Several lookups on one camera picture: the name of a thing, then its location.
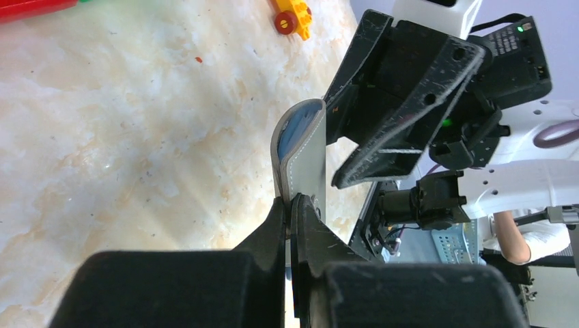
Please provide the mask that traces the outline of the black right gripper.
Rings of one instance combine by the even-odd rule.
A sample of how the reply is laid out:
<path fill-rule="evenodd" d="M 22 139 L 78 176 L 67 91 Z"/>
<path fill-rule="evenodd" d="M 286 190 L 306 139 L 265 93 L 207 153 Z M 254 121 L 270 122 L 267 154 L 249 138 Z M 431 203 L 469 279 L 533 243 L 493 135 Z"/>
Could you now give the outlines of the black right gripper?
<path fill-rule="evenodd" d="M 486 166 L 510 135 L 503 110 L 552 90 L 534 18 L 504 16 L 473 29 L 498 24 L 465 41 L 366 10 L 324 96 L 326 143 L 357 143 L 332 185 L 405 178 L 430 143 L 442 167 Z"/>

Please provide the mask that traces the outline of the person forearm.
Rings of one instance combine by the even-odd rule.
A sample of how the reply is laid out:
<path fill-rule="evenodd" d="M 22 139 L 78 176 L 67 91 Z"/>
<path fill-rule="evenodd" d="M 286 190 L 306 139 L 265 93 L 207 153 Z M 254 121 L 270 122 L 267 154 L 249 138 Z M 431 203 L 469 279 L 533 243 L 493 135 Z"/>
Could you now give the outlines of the person forearm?
<path fill-rule="evenodd" d="M 494 227 L 503 257 L 516 265 L 526 264 L 531 259 L 531 250 L 519 231 L 510 210 L 494 213 Z"/>

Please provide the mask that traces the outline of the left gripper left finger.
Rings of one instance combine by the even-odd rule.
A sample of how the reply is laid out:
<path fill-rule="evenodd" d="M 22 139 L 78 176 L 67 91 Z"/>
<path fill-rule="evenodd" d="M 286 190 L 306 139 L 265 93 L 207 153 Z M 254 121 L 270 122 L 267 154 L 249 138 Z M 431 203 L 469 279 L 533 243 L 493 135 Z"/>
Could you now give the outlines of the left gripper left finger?
<path fill-rule="evenodd" d="M 285 207 L 225 251 L 103 251 L 78 269 L 51 327 L 282 327 Z"/>

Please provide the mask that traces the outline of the grey card holder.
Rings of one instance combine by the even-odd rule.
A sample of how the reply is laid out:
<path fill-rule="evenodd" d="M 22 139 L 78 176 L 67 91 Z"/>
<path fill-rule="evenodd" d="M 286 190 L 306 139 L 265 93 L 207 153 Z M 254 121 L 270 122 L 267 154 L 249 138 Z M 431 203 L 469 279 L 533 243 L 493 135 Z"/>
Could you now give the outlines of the grey card holder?
<path fill-rule="evenodd" d="M 326 103 L 301 101 L 278 121 L 270 142 L 274 190 L 289 205 L 301 193 L 311 197 L 326 221 Z"/>

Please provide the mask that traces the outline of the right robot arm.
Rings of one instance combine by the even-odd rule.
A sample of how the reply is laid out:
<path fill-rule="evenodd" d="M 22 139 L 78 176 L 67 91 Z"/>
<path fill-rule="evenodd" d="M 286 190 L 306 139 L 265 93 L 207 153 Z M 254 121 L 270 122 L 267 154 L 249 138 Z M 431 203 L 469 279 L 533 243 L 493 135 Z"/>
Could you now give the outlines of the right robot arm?
<path fill-rule="evenodd" d="M 324 99 L 329 144 L 357 147 L 339 189 L 402 180 L 422 157 L 434 172 L 377 192 L 352 243 L 369 253 L 389 226 L 461 229 L 504 210 L 521 224 L 578 222 L 578 106 L 548 100 L 551 74 L 532 16 L 476 25 L 479 1 L 397 1 L 367 10 Z"/>

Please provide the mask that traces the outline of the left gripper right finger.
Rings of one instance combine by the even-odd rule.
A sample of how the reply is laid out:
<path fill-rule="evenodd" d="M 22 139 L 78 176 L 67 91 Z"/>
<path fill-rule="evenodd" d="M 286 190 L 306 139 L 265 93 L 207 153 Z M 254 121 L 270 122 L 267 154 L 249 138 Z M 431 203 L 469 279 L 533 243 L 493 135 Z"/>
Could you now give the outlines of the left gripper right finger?
<path fill-rule="evenodd" d="M 294 314 L 301 327 L 527 327 L 503 275 L 478 264 L 383 264 L 362 258 L 311 198 L 291 205 Z"/>

